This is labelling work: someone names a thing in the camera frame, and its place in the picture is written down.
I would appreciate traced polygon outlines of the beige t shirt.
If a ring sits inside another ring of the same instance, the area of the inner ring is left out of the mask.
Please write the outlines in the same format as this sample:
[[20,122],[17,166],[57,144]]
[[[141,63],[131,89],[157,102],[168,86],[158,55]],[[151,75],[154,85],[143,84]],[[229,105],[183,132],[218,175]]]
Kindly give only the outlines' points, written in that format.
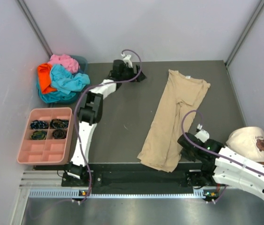
[[175,170],[181,158],[181,146],[177,141],[182,131],[189,131],[195,110],[210,86],[203,79],[184,76],[177,70],[168,71],[168,80],[157,111],[137,156],[141,164],[158,171]]

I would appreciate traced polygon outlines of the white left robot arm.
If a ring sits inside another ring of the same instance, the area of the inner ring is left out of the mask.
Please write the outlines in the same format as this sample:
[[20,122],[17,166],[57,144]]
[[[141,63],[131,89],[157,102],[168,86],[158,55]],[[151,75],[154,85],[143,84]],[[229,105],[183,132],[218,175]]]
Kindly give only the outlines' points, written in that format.
[[94,130],[102,118],[104,99],[117,91],[123,83],[141,82],[145,78],[142,65],[133,66],[126,56],[113,62],[112,70],[102,83],[87,87],[81,94],[74,110],[77,142],[67,170],[76,185],[83,186],[88,180],[88,154]]

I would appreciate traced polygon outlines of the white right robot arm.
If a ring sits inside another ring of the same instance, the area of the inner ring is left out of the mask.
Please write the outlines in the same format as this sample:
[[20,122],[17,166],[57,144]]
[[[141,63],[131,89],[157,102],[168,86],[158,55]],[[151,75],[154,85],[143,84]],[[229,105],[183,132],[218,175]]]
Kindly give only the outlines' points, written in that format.
[[202,163],[200,171],[189,175],[192,186],[230,186],[264,200],[264,165],[234,152],[224,144],[208,139],[201,141],[185,133],[178,139],[183,158]]

